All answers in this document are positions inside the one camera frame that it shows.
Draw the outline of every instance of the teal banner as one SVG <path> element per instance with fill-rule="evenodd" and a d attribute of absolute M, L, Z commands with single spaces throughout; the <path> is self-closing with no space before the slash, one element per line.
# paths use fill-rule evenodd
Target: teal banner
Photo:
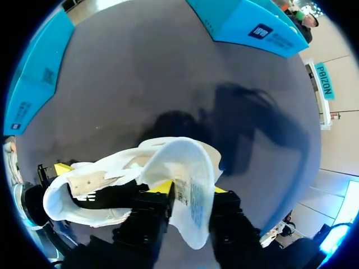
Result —
<path fill-rule="evenodd" d="M 315 66 L 316 73 L 319 76 L 321 87 L 323 88 L 324 98 L 327 100 L 334 100 L 334 90 L 333 85 L 330 80 L 328 70 L 326 69 L 324 63 L 317 63 Z"/>

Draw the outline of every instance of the person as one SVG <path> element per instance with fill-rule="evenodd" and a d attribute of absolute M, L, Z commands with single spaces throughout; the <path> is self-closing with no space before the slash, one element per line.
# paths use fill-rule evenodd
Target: person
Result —
<path fill-rule="evenodd" d="M 286 11 L 286 14 L 288 15 L 288 17 L 293 21 L 295 26 L 299 29 L 299 31 L 302 33 L 305 40 L 309 44 L 313 40 L 311 28 L 318 27 L 319 22 L 316 19 L 316 17 L 314 17 L 313 14 L 307 14 L 305 16 L 300 16 L 301 13 L 302 12 L 300 12 L 300 11 L 293 11 L 293 12 Z"/>

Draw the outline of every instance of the blue light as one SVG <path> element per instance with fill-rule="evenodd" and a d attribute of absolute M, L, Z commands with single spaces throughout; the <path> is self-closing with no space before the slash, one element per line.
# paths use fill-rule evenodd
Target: blue light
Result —
<path fill-rule="evenodd" d="M 339 211 L 335 224 L 350 222 L 353 223 L 359 210 L 359 182 L 350 181 L 347 189 L 346 196 L 344 198 L 342 208 Z M 343 241 L 346 233 L 348 232 L 348 226 L 339 226 L 328 234 L 320 245 L 320 249 L 327 254 L 326 259 L 321 265 L 329 260 L 333 253 L 338 249 L 341 242 Z"/>

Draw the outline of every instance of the gray table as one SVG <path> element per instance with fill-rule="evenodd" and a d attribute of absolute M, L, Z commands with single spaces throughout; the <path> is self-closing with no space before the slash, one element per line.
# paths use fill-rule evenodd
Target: gray table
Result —
<path fill-rule="evenodd" d="M 220 150 L 218 186 L 234 190 L 252 223 L 272 228 L 313 181 L 320 160 L 315 95 L 299 55 L 289 59 L 215 43 L 184 0 L 133 0 L 76 26 L 55 96 L 17 138 L 31 181 L 40 163 L 92 161 L 156 136 L 190 136 Z M 111 239 L 112 227 L 73 224 Z M 174 227 L 157 268 L 211 266 Z"/>

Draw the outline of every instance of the blue panel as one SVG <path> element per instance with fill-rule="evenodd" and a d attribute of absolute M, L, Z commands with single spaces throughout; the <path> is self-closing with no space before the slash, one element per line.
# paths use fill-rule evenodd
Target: blue panel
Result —
<path fill-rule="evenodd" d="M 330 80 L 329 72 L 326 69 L 324 63 L 317 63 L 314 66 L 320 79 L 321 87 L 323 88 L 324 98 L 327 100 L 334 100 L 335 95 L 332 81 Z"/>
<path fill-rule="evenodd" d="M 283 57 L 309 47 L 271 0 L 197 0 L 194 9 L 215 41 L 248 45 Z"/>
<path fill-rule="evenodd" d="M 54 95 L 61 60 L 75 29 L 59 11 L 30 42 L 15 71 L 7 97 L 4 135 L 20 135 Z"/>
<path fill-rule="evenodd" d="M 298 35 L 303 39 L 303 41 L 306 42 L 304 36 L 299 31 L 299 29 L 296 27 L 296 25 L 293 23 L 293 21 L 285 14 L 275 3 L 273 3 L 271 0 L 250 0 L 251 2 L 254 2 L 261 6 L 262 8 L 266 9 L 270 13 L 272 13 L 275 16 L 278 16 L 279 19 L 281 19 L 284 23 L 286 23 L 290 27 L 294 27 Z"/>

